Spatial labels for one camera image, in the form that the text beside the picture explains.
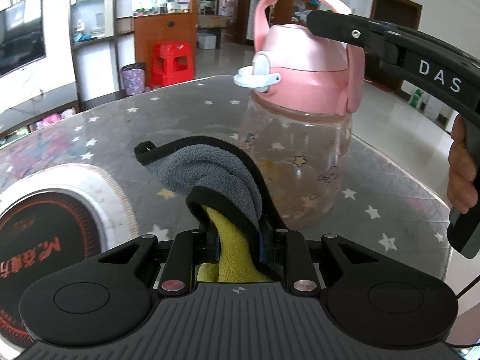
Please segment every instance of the television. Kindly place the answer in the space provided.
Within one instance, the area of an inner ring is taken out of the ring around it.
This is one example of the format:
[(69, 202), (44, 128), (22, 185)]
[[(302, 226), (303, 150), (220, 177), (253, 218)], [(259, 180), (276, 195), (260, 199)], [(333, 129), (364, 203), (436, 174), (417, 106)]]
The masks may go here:
[(0, 11), (0, 77), (45, 56), (42, 0)]

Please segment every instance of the gray towel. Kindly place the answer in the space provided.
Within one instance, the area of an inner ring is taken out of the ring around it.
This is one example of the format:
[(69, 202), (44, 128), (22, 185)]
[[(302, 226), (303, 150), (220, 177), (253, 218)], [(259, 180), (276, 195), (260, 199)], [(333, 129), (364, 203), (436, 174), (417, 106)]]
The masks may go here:
[(243, 162), (229, 151), (192, 145), (146, 165), (172, 192), (186, 196), (194, 187), (207, 187), (228, 198), (257, 227), (262, 197)]

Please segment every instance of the pink water bottle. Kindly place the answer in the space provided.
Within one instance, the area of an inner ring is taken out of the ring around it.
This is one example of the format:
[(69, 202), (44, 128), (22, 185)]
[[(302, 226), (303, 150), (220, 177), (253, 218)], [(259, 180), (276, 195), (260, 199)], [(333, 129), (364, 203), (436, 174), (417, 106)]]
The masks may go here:
[[(265, 178), (290, 228), (315, 223), (341, 188), (351, 114), (362, 98), (365, 55), (361, 48), (313, 36), (301, 25), (268, 26), (260, 0), (255, 10), (253, 65), (235, 75), (252, 88), (241, 125), (241, 147)], [(349, 15), (339, 0), (318, 0)]]

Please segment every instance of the red plastic stool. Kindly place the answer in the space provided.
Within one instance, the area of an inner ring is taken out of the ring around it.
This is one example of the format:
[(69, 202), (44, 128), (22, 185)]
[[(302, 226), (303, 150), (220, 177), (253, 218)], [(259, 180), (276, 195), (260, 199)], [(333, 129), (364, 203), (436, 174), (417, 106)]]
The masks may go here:
[(165, 42), (154, 46), (150, 89), (155, 85), (168, 86), (193, 78), (194, 63), (190, 43)]

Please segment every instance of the towel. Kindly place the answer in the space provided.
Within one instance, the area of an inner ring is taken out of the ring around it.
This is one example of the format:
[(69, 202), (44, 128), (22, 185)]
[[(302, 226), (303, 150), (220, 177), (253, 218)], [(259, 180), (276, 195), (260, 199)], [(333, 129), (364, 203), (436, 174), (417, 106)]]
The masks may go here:
[(280, 277), (262, 263), (260, 221), (285, 228), (253, 160), (234, 145), (210, 137), (189, 137), (155, 147), (143, 142), (135, 155), (166, 188), (186, 196), (192, 214), (217, 228), (217, 264), (203, 264), (198, 281), (267, 282)]

